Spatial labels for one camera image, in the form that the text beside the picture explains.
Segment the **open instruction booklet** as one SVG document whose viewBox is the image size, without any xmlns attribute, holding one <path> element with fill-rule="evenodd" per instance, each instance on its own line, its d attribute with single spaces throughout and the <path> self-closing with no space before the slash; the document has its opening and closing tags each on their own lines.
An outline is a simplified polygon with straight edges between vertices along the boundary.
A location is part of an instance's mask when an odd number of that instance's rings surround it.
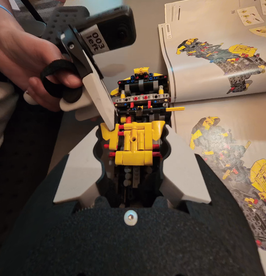
<svg viewBox="0 0 266 276">
<path fill-rule="evenodd" d="M 165 4 L 173 129 L 240 204 L 266 250 L 266 1 Z"/>
</svg>

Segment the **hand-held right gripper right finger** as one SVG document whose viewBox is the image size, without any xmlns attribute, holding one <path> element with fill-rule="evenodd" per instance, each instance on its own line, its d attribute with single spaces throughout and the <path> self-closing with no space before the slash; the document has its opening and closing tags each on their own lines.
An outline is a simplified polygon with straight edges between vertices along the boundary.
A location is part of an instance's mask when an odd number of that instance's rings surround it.
<svg viewBox="0 0 266 276">
<path fill-rule="evenodd" d="M 174 208 L 182 200 L 210 203 L 211 197 L 193 150 L 169 125 L 166 128 L 166 140 L 171 152 L 163 160 L 164 178 L 160 192 Z"/>
</svg>

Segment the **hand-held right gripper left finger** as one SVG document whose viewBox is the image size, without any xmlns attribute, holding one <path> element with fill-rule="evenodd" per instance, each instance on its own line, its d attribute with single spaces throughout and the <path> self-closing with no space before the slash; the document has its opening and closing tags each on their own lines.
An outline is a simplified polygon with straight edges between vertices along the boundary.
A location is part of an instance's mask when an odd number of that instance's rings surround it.
<svg viewBox="0 0 266 276">
<path fill-rule="evenodd" d="M 93 153 L 98 142 L 98 129 L 98 126 L 94 127 L 70 151 L 53 200 L 55 204 L 77 200 L 82 207 L 90 207 L 100 196 L 96 182 L 102 175 L 102 165 Z"/>
</svg>

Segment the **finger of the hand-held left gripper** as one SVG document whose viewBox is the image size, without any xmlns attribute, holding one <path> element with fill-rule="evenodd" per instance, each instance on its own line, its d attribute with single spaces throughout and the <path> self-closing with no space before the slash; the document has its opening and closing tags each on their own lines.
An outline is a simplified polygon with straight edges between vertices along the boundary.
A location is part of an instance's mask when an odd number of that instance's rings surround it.
<svg viewBox="0 0 266 276">
<path fill-rule="evenodd" d="M 85 52 L 83 53 L 92 69 L 92 73 L 83 77 L 83 85 L 89 93 L 94 105 L 96 106 L 102 119 L 106 123 L 108 129 L 110 131 L 113 131 L 115 129 L 115 106 L 111 100 L 110 94 L 108 93 L 104 82 L 100 79 L 94 65 L 91 63 L 90 58 Z"/>
<path fill-rule="evenodd" d="M 79 108 L 75 112 L 75 118 L 78 121 L 83 121 L 83 120 L 87 120 L 95 117 L 100 117 L 100 113 L 98 112 L 94 104 Z"/>
</svg>

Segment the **blue wristband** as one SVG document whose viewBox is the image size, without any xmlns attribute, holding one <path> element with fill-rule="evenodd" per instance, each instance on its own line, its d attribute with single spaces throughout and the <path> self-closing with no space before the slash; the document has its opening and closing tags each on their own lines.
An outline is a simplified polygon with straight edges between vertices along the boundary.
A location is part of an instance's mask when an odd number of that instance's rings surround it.
<svg viewBox="0 0 266 276">
<path fill-rule="evenodd" d="M 0 4 L 0 8 L 8 12 L 12 17 L 14 17 L 13 14 L 8 9 L 6 9 L 3 5 Z"/>
</svg>

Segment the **person's left hand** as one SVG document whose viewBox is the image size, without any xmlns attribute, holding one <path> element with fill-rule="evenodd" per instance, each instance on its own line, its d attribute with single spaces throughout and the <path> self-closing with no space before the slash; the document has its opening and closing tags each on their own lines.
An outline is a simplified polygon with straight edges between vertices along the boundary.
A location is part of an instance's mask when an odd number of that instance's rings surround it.
<svg viewBox="0 0 266 276">
<path fill-rule="evenodd" d="M 60 111 L 60 100 L 45 90 L 39 77 L 46 66 L 62 58 L 54 44 L 20 28 L 0 27 L 0 71 L 36 103 L 53 112 Z"/>
</svg>

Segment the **partly built lego car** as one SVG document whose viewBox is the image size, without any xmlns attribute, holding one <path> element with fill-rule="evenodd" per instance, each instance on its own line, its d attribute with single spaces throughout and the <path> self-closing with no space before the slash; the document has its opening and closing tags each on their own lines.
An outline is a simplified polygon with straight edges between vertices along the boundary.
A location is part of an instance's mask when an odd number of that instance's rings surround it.
<svg viewBox="0 0 266 276">
<path fill-rule="evenodd" d="M 133 75 L 117 82 L 111 92 L 117 122 L 113 131 L 100 124 L 107 141 L 109 165 L 114 167 L 104 196 L 111 207 L 151 207 L 162 196 L 162 160 L 169 153 L 163 141 L 172 112 L 184 107 L 170 107 L 167 74 L 149 72 L 149 67 L 134 69 Z"/>
</svg>

